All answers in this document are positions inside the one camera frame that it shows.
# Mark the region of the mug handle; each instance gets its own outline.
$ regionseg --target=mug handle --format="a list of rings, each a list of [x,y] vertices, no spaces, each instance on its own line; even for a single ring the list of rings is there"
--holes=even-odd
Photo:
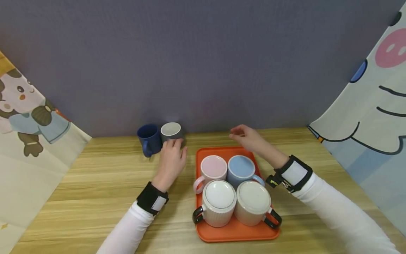
[[[204,206],[201,205],[199,206],[192,214],[192,221],[194,224],[198,224],[203,220],[203,211],[204,211]]]
[[[282,217],[277,212],[275,212],[275,210],[272,207],[268,210],[267,213],[271,214],[271,216],[276,219],[278,224],[273,223],[270,219],[268,219],[266,216],[264,216],[263,221],[265,222],[265,224],[273,229],[279,228],[282,224]]]
[[[198,189],[197,189],[197,186],[199,185],[199,183],[204,182],[204,180],[206,180],[206,178],[204,178],[204,176],[201,176],[201,177],[197,178],[196,181],[194,182],[193,190],[196,194],[202,193],[204,184],[202,184],[202,186],[200,186],[200,188],[198,188]]]
[[[148,149],[148,141],[146,141],[146,140],[143,142],[143,153],[144,153],[144,156],[147,158],[150,158],[152,156],[151,150]]]
[[[263,179],[257,175],[253,175],[252,178],[253,180],[259,182],[260,185],[265,186],[265,182],[263,181]]]

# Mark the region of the wood grain surface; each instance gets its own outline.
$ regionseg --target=wood grain surface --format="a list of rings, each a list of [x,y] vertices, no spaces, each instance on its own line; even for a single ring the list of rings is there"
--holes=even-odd
[[[406,252],[399,231],[306,128],[259,131],[286,154],[309,164],[328,183],[365,210]],[[278,187],[268,188],[283,217],[271,241],[204,243],[192,223],[195,154],[201,147],[238,145],[225,132],[186,135],[185,170],[169,191],[170,202],[145,233],[137,253],[345,253],[343,244],[303,203]],[[272,168],[256,156],[262,176]],[[155,173],[159,154],[145,158],[137,137],[94,138],[85,147],[12,254],[95,253]]]

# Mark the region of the white ribbed mug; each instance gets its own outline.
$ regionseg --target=white ribbed mug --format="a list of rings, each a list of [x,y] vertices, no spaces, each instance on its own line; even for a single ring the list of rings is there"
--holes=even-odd
[[[269,213],[276,219],[277,224],[268,219]],[[254,181],[246,181],[237,188],[237,205],[235,217],[244,225],[255,226],[264,221],[269,227],[277,229],[282,224],[282,218],[271,207],[271,196],[264,186]]]
[[[205,220],[212,227],[227,225],[233,216],[237,194],[234,188],[224,180],[208,182],[202,194],[202,205],[192,215],[195,224]]]

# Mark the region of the purple wall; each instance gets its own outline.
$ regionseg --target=purple wall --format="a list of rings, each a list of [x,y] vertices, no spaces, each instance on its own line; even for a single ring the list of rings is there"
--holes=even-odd
[[[91,136],[305,126],[404,0],[3,0],[0,50]]]

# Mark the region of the gray mug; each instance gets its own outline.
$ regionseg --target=gray mug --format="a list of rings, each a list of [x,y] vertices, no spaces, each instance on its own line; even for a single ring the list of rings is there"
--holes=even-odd
[[[161,127],[161,139],[162,143],[169,139],[185,139],[184,134],[182,131],[182,127],[180,124],[171,122],[171,123],[166,123]]]

